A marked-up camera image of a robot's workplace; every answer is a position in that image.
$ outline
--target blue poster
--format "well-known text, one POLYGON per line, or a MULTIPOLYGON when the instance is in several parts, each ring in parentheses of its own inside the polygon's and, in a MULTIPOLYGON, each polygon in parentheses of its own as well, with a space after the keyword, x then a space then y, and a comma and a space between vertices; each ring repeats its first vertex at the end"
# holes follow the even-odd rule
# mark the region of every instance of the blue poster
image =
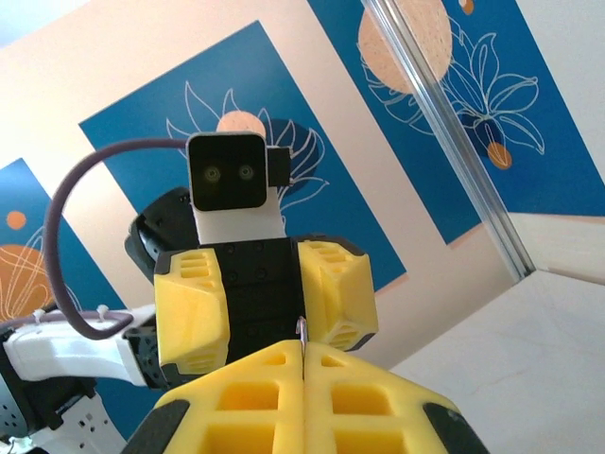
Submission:
MULTIPOLYGON (((43 267, 43 222, 49 198, 23 160, 0 169, 0 316, 31 314, 52 302, 43 267)), ((67 222, 60 227, 61 264, 73 301, 83 309, 124 305, 67 222)), ((113 423, 128 438, 161 394, 101 379, 96 390, 113 423)))
POLYGON ((365 19, 365 27, 370 21, 364 18, 362 3, 359 0, 308 1, 443 241, 449 244, 464 235, 480 222, 479 216, 437 139, 405 124, 417 115, 414 97, 409 94, 410 90, 401 86, 401 72, 389 54, 379 48, 377 40, 380 38, 377 35, 365 36, 362 19, 365 19), (385 83, 372 70, 381 76, 385 73, 385 83), (399 112, 404 105, 412 109, 409 117, 399 112))
MULTIPOLYGON (((140 137, 250 130, 291 146, 290 187, 279 197, 287 233, 345 236, 372 259, 376 289, 406 272, 317 118, 256 22, 81 123, 95 148, 140 137)), ((141 212, 188 184, 183 150, 117 156, 108 169, 141 212)))
MULTIPOLYGON (((438 154, 434 134, 408 83, 386 62, 386 49, 369 31, 361 2, 309 3, 428 211, 442 225, 443 200, 432 203, 435 194, 417 182, 456 185, 445 165, 434 170, 424 162, 418 169, 408 156, 427 152, 427 141, 438 154)), ((397 3, 508 210, 605 216, 605 185, 516 2, 397 3)))

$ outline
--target humanoid robot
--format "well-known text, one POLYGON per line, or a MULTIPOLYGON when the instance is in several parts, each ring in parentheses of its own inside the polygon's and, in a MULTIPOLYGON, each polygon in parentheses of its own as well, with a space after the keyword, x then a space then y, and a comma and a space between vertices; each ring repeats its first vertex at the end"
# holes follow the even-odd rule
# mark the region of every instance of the humanoid robot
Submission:
POLYGON ((344 238, 285 234, 277 187, 289 175, 290 150, 248 132, 132 141, 82 160, 45 225, 58 310, 0 327, 8 452, 487 452, 449 400, 346 353, 378 331, 370 259, 344 238), (126 241, 155 303, 78 312, 57 250, 62 207, 92 166, 140 148, 188 157, 189 188, 152 203, 126 241), (99 377, 166 391, 128 441, 99 377))

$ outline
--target metal pin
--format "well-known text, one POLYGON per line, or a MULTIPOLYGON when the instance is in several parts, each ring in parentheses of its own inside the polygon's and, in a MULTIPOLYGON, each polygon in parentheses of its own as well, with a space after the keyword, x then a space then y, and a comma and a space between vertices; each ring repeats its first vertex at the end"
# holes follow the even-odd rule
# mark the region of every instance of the metal pin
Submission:
POLYGON ((304 355, 306 344, 309 342, 309 333, 306 329, 305 317, 300 317, 299 320, 296 322, 296 334, 301 336, 302 354, 304 355))

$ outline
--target camera lens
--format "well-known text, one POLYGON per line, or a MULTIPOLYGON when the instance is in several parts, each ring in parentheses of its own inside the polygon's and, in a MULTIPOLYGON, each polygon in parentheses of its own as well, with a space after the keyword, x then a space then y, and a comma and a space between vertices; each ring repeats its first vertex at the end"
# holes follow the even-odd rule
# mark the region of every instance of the camera lens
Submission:
POLYGON ((239 178, 242 180, 251 180, 254 176, 254 170, 250 166, 241 166, 239 168, 239 178))
POLYGON ((215 166, 209 166, 204 169, 204 180, 208 183, 216 183, 220 180, 220 171, 215 166))

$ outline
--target yellow plastic part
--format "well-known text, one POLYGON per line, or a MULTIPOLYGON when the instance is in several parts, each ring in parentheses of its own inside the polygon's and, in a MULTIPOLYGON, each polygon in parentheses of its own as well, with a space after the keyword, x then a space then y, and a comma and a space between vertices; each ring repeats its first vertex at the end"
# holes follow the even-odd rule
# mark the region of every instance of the yellow plastic part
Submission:
POLYGON ((303 355, 285 340, 165 394, 189 401, 164 454, 303 454, 303 355))
POLYGON ((175 363, 184 375, 224 366, 231 333, 214 249, 173 255, 154 287, 160 365, 175 363))
POLYGON ((304 359, 307 454, 447 454, 424 414, 447 398, 320 343, 304 359))
POLYGON ((309 340, 346 351, 376 333, 368 255, 354 255, 328 241, 307 240, 298 249, 309 340))

